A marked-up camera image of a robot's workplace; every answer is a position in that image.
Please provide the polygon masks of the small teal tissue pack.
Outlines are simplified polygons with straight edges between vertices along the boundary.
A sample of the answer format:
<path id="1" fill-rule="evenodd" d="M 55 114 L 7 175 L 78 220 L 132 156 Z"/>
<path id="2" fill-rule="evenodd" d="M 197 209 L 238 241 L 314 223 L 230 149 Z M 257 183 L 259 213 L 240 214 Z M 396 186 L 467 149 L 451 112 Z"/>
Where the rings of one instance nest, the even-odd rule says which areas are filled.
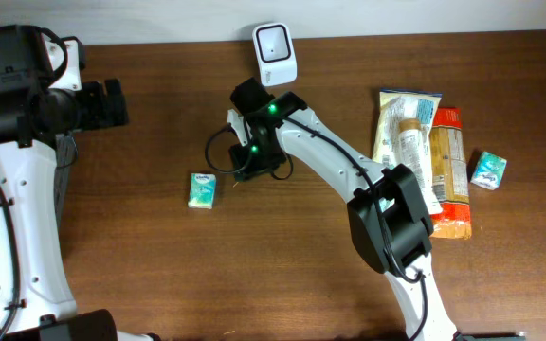
<path id="1" fill-rule="evenodd" d="M 215 192 L 216 177 L 214 174 L 193 173 L 188 207 L 212 209 Z"/>

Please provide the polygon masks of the orange spaghetti pasta package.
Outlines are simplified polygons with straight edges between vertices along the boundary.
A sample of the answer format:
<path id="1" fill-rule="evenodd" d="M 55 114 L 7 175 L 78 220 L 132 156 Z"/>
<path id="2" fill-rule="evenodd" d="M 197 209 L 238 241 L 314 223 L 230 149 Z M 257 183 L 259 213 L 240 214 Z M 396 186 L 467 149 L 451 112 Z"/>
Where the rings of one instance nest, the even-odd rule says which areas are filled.
<path id="1" fill-rule="evenodd" d="M 429 135 L 433 192 L 442 208 L 431 215 L 435 238 L 467 240 L 472 236 L 462 128 L 458 108 L 437 110 Z"/>

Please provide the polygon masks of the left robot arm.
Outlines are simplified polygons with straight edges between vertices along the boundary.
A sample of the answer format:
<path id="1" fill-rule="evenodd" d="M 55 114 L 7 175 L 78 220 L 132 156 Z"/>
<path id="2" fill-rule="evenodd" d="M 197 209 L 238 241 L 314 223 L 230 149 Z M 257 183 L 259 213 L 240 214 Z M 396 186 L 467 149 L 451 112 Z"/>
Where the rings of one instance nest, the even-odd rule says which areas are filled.
<path id="1" fill-rule="evenodd" d="M 116 79 L 84 82 L 75 37 L 0 27 L 0 340 L 124 340 L 112 316 L 79 313 L 62 259 L 55 176 L 59 140 L 124 126 Z"/>

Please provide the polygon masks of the yellow blue-edged snack bag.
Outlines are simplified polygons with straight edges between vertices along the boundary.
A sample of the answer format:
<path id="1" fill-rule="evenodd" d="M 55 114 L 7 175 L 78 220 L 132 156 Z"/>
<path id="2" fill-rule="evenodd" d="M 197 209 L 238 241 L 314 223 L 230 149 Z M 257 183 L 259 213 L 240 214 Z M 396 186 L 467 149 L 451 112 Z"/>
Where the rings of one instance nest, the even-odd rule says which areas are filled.
<path id="1" fill-rule="evenodd" d="M 379 91 L 379 118 L 373 146 L 373 161 L 393 168 L 400 163 L 399 123 L 416 118 L 420 122 L 427 164 L 431 165 L 429 136 L 442 93 L 383 88 Z"/>

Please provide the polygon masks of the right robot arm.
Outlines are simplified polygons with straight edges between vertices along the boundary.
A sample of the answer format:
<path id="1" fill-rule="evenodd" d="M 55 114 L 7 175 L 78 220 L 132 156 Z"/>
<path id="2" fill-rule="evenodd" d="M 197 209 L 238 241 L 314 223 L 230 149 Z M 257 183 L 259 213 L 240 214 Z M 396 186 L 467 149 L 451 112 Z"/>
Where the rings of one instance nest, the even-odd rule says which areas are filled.
<path id="1" fill-rule="evenodd" d="M 345 203 L 353 246 L 390 283 L 408 339 L 461 339 L 433 276 L 433 224 L 415 174 L 356 151 L 292 92 L 275 97 L 250 78 L 230 100 L 228 127 L 239 139 L 229 149 L 235 179 L 275 175 L 283 163 L 303 162 Z"/>

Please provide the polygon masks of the white cream tube gold cap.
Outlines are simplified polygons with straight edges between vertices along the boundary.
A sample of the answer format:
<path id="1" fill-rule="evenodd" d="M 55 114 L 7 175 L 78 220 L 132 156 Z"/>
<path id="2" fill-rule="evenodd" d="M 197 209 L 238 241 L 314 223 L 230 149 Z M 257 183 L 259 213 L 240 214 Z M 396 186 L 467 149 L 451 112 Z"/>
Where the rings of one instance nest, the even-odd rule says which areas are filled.
<path id="1" fill-rule="evenodd" d="M 418 187 L 430 215 L 443 211 L 432 185 L 430 157 L 425 152 L 425 142 L 421 123 L 417 118 L 407 118 L 399 122 L 400 161 L 416 177 Z"/>

